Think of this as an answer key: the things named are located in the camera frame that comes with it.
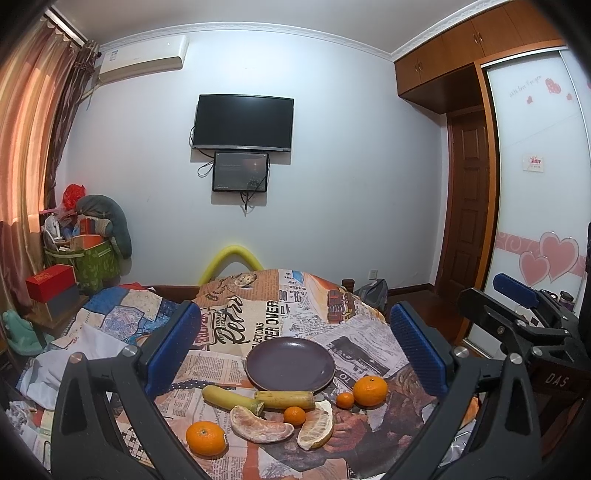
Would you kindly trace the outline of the red gift box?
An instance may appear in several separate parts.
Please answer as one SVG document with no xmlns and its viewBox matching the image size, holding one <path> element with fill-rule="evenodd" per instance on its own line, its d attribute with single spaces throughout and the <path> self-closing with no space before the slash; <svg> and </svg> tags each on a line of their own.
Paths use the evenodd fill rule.
<svg viewBox="0 0 591 480">
<path fill-rule="evenodd" d="M 32 300 L 47 303 L 76 284 L 74 268 L 56 264 L 28 277 L 25 284 Z"/>
</svg>

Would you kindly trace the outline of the wooden overhead cabinet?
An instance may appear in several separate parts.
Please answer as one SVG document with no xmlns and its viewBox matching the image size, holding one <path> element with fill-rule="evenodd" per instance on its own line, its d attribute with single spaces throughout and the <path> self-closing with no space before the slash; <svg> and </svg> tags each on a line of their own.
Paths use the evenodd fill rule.
<svg viewBox="0 0 591 480">
<path fill-rule="evenodd" d="M 398 95 L 437 114 L 483 103 L 476 63 L 564 40 L 530 1 L 510 1 L 451 27 L 394 63 Z"/>
</svg>

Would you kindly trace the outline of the white air conditioner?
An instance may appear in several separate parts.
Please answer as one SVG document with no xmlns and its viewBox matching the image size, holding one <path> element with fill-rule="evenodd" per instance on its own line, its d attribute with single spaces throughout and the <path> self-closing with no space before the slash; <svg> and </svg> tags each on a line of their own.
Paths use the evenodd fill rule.
<svg viewBox="0 0 591 480">
<path fill-rule="evenodd" d="M 186 35 L 158 37 L 111 49 L 103 54 L 101 84 L 137 76 L 180 70 L 188 48 Z"/>
</svg>

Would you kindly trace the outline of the pomelo segment with rind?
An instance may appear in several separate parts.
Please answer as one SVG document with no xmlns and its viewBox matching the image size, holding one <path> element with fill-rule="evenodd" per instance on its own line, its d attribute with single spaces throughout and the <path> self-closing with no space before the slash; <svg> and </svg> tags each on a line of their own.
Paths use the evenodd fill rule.
<svg viewBox="0 0 591 480">
<path fill-rule="evenodd" d="M 297 445 L 306 451 L 322 447 L 332 437 L 334 412 L 328 400 L 315 403 L 315 409 L 307 413 L 307 419 L 297 434 Z"/>
</svg>

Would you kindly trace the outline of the dark purple plate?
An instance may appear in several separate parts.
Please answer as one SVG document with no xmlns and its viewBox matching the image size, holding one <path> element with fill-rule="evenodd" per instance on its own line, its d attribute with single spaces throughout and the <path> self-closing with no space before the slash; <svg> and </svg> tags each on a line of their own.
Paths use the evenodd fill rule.
<svg viewBox="0 0 591 480">
<path fill-rule="evenodd" d="M 314 341 L 280 337 L 252 348 L 245 372 L 260 390 L 318 392 L 332 382 L 335 360 Z"/>
</svg>

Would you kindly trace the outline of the patchwork blue quilt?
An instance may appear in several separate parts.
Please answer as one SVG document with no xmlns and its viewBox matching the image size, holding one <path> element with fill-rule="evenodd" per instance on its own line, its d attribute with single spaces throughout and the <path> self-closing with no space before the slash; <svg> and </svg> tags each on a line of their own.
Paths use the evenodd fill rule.
<svg viewBox="0 0 591 480">
<path fill-rule="evenodd" d="M 76 338 L 79 328 L 86 324 L 119 341 L 140 346 L 170 320 L 177 307 L 177 303 L 149 289 L 105 288 L 77 312 L 63 338 Z"/>
</svg>

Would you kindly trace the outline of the red plastic bag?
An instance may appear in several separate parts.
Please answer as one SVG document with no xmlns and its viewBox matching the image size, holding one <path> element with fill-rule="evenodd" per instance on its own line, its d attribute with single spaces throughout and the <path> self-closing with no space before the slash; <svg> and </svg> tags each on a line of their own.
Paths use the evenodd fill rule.
<svg viewBox="0 0 591 480">
<path fill-rule="evenodd" d="M 76 208 L 76 203 L 86 195 L 84 185 L 69 184 L 62 195 L 62 207 L 65 211 L 72 211 Z"/>
</svg>

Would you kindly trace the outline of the newspaper print tablecloth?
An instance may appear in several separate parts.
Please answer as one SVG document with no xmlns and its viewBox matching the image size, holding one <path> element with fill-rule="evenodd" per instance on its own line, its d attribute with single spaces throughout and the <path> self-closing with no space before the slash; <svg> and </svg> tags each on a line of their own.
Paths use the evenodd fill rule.
<svg viewBox="0 0 591 480">
<path fill-rule="evenodd" d="M 55 479 L 366 479 L 432 418 L 394 322 L 294 270 L 168 304 L 106 288 L 59 339 Z"/>
</svg>

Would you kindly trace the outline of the large orange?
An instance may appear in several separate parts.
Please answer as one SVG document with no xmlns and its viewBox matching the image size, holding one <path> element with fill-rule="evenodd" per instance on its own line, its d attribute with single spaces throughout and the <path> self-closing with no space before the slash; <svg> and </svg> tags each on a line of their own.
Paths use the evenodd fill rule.
<svg viewBox="0 0 591 480">
<path fill-rule="evenodd" d="M 373 408 L 383 404 L 388 392 L 388 383 L 378 376 L 365 376 L 353 386 L 353 398 L 363 407 Z"/>
<path fill-rule="evenodd" d="M 225 432 L 209 421 L 191 424 L 185 432 L 185 440 L 190 452 L 201 457 L 217 457 L 228 447 Z"/>
</svg>

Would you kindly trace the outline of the black wall television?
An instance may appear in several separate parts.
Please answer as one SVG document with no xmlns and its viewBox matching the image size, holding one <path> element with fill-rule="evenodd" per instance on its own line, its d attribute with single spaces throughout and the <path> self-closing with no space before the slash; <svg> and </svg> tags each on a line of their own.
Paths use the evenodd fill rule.
<svg viewBox="0 0 591 480">
<path fill-rule="evenodd" d="M 293 125 L 293 98 L 201 94 L 191 147 L 290 152 Z"/>
</svg>

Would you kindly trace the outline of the white wardrobe sliding door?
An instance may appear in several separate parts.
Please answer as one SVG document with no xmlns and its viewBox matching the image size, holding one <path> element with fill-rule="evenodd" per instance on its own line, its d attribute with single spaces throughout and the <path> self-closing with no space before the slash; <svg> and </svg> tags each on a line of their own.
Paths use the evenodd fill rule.
<svg viewBox="0 0 591 480">
<path fill-rule="evenodd" d="M 574 54 L 543 50 L 490 63 L 499 151 L 488 276 L 582 302 L 590 223 L 590 83 Z"/>
</svg>

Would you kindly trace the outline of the sugarcane piece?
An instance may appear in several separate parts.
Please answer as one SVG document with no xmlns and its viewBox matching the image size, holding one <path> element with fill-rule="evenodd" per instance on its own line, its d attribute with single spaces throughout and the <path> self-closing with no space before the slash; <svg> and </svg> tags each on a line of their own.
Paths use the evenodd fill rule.
<svg viewBox="0 0 591 480">
<path fill-rule="evenodd" d="M 256 416 L 263 413 L 264 404 L 262 401 L 233 393 L 215 385 L 205 386 L 201 396 L 205 402 L 224 410 L 230 411 L 236 406 L 240 406 Z"/>
<path fill-rule="evenodd" d="M 285 410 L 298 407 L 304 411 L 315 409 L 315 395 L 307 391 L 257 391 L 254 399 L 263 402 L 264 408 Z"/>
</svg>

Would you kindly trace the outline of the grey backpack on floor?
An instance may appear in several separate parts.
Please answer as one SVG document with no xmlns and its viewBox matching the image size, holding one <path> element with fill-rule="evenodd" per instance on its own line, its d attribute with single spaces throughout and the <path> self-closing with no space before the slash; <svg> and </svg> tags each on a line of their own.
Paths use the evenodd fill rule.
<svg viewBox="0 0 591 480">
<path fill-rule="evenodd" d="M 363 303 L 384 313 L 388 304 L 389 288 L 385 279 L 376 279 L 355 291 Z"/>
</svg>

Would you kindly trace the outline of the teal plush toy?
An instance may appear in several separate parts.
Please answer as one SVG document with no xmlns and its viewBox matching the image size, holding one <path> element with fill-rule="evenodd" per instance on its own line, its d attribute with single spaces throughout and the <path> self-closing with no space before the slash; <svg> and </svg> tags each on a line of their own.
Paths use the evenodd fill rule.
<svg viewBox="0 0 591 480">
<path fill-rule="evenodd" d="M 43 347 L 32 324 L 13 310 L 2 314 L 3 326 L 8 334 L 9 346 L 20 356 L 32 357 L 43 352 Z"/>
</svg>

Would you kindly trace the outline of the small mandarin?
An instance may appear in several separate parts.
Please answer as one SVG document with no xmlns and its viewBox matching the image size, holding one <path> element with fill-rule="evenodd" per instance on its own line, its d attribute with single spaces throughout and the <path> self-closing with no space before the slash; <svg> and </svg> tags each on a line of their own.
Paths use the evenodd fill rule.
<svg viewBox="0 0 591 480">
<path fill-rule="evenodd" d="M 307 412 L 298 406 L 290 406 L 283 411 L 283 421 L 293 425 L 294 427 L 301 427 L 307 419 Z"/>
<path fill-rule="evenodd" d="M 351 392 L 342 392 L 335 397 L 335 405 L 342 410 L 352 409 L 355 403 L 355 396 Z"/>
</svg>

